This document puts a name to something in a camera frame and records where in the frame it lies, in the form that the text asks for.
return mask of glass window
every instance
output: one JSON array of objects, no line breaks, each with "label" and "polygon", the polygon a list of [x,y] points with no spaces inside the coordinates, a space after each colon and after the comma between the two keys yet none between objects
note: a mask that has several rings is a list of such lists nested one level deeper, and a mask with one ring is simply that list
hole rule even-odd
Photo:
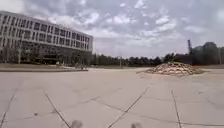
[{"label": "glass window", "polygon": [[7,30],[8,30],[8,27],[5,26],[5,27],[4,27],[4,35],[6,35]]},{"label": "glass window", "polygon": [[77,34],[77,37],[76,37],[77,40],[81,40],[81,36],[79,34]]},{"label": "glass window", "polygon": [[47,35],[47,43],[51,43],[51,35]]},{"label": "glass window", "polygon": [[2,35],[2,33],[3,33],[3,26],[1,26],[0,28],[0,35]]},{"label": "glass window", "polygon": [[55,44],[56,43],[56,37],[54,36],[54,40],[53,40],[53,43]]},{"label": "glass window", "polygon": [[30,26],[29,26],[30,29],[33,28],[33,21],[30,21]]},{"label": "glass window", "polygon": [[55,35],[59,35],[59,28],[55,28],[55,29],[54,29],[54,34],[55,34]]},{"label": "glass window", "polygon": [[53,33],[53,26],[51,26],[51,33]]},{"label": "glass window", "polygon": [[12,18],[12,22],[11,22],[11,25],[12,25],[12,26],[14,26],[14,24],[15,24],[15,20],[16,20],[16,18],[13,17],[13,18]]},{"label": "glass window", "polygon": [[60,45],[64,45],[64,44],[65,44],[65,42],[64,42],[64,41],[65,41],[65,39],[64,39],[64,38],[60,38],[60,40],[59,40],[59,44],[60,44]]},{"label": "glass window", "polygon": [[76,41],[76,47],[79,48],[80,47],[80,42]]},{"label": "glass window", "polygon": [[15,33],[16,33],[16,28],[13,28],[13,29],[12,29],[12,37],[15,36]]},{"label": "glass window", "polygon": [[33,36],[32,36],[32,40],[34,40],[35,39],[35,32],[33,32]]},{"label": "glass window", "polygon": [[40,33],[39,34],[39,41],[43,41],[44,42],[45,41],[45,38],[46,38],[45,37],[45,34],[43,34],[43,33]]},{"label": "glass window", "polygon": [[36,33],[36,40],[38,40],[38,33]]},{"label": "glass window", "polygon": [[19,19],[16,19],[16,23],[15,23],[15,26],[17,26],[18,22],[19,22]]},{"label": "glass window", "polygon": [[72,39],[76,38],[76,33],[72,33]]},{"label": "glass window", "polygon": [[9,22],[10,22],[10,19],[11,19],[11,17],[10,17],[10,16],[8,16],[8,21],[7,21],[7,24],[9,24]]},{"label": "glass window", "polygon": [[29,28],[29,25],[30,25],[30,21],[27,20],[27,22],[26,22],[26,28]]},{"label": "glass window", "polygon": [[70,40],[69,40],[69,39],[66,39],[65,42],[66,42],[65,45],[66,45],[66,46],[69,46],[69,44],[70,44]]},{"label": "glass window", "polygon": [[40,30],[40,23],[35,23],[34,24],[34,30]]},{"label": "glass window", "polygon": [[47,32],[50,33],[51,32],[51,26],[47,27]]},{"label": "glass window", "polygon": [[0,46],[2,46],[2,37],[0,37]]},{"label": "glass window", "polygon": [[47,31],[47,25],[41,24],[41,31],[46,32]]},{"label": "glass window", "polygon": [[60,35],[65,36],[65,30],[61,29]]},{"label": "glass window", "polygon": [[7,21],[7,18],[8,18],[8,16],[4,16],[4,17],[3,17],[3,21],[2,21],[2,24],[5,24],[5,23],[6,23],[6,21]]},{"label": "glass window", "polygon": [[30,39],[30,31],[29,30],[26,30],[26,31],[24,31],[24,38],[25,39]]}]

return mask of sky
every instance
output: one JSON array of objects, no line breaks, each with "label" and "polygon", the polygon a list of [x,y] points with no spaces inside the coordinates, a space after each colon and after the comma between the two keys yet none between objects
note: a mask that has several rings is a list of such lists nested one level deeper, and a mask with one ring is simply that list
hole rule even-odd
[{"label": "sky", "polygon": [[97,54],[186,53],[188,39],[224,46],[224,0],[0,0],[0,10],[90,34]]}]

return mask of building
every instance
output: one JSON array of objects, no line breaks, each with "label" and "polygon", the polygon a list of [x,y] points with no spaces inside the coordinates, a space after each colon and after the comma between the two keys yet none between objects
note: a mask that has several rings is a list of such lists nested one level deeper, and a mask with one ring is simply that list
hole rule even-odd
[{"label": "building", "polygon": [[93,37],[48,21],[0,11],[0,62],[89,62]]}]

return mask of tree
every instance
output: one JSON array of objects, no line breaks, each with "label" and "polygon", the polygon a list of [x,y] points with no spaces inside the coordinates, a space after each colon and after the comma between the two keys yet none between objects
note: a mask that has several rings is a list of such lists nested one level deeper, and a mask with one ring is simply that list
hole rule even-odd
[{"label": "tree", "polygon": [[218,48],[214,42],[206,42],[203,47],[203,62],[204,64],[218,64]]}]

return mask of paving tile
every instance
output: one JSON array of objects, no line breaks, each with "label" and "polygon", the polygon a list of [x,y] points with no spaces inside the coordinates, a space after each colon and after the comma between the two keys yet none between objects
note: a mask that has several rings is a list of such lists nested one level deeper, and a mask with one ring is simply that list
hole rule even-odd
[{"label": "paving tile", "polygon": [[2,128],[68,128],[56,114],[4,122]]},{"label": "paving tile", "polygon": [[0,91],[0,101],[8,102],[11,100],[15,90]]},{"label": "paving tile", "polygon": [[141,98],[131,109],[131,113],[178,122],[174,102]]},{"label": "paving tile", "polygon": [[146,87],[123,88],[110,95],[102,96],[98,98],[97,101],[113,106],[115,108],[121,109],[123,111],[126,111],[145,90],[146,90]]},{"label": "paving tile", "polygon": [[224,126],[182,125],[182,128],[224,128]]},{"label": "paving tile", "polygon": [[173,101],[168,85],[151,85],[143,97]]},{"label": "paving tile", "polygon": [[6,101],[0,101],[0,121],[2,121],[3,116],[7,110],[9,102]]},{"label": "paving tile", "polygon": [[224,109],[217,109],[210,103],[177,103],[181,123],[224,125]]},{"label": "paving tile", "polygon": [[65,87],[48,87],[44,90],[57,110],[80,103],[78,95]]},{"label": "paving tile", "polygon": [[74,120],[78,120],[82,122],[82,128],[107,128],[123,113],[95,101],[90,101],[63,110],[60,114],[70,125]]},{"label": "paving tile", "polygon": [[128,113],[116,122],[112,128],[131,128],[131,125],[136,123],[140,124],[142,128],[179,128],[177,123],[152,120]]},{"label": "paving tile", "polygon": [[175,86],[172,90],[177,102],[206,102],[206,99],[192,87]]},{"label": "paving tile", "polygon": [[42,89],[32,91],[21,91],[15,94],[6,114],[6,121],[33,117],[53,111]]},{"label": "paving tile", "polygon": [[224,109],[224,86],[209,88],[201,93],[209,102],[219,109]]}]

